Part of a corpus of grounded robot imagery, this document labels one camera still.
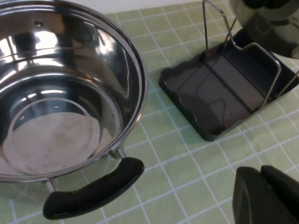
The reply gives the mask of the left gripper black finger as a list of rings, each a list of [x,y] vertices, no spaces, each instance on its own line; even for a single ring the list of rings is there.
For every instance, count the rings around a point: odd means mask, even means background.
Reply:
[[[232,208],[237,224],[297,224],[299,182],[274,166],[239,167]]]

